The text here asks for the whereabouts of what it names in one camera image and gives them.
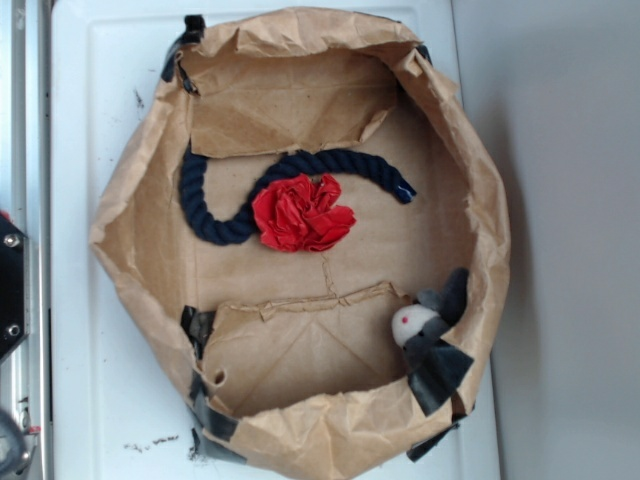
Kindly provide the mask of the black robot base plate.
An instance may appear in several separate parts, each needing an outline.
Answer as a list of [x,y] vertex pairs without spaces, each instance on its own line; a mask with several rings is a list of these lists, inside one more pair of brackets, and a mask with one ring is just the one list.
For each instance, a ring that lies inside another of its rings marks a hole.
[[1,210],[1,362],[29,334],[26,293],[27,237]]

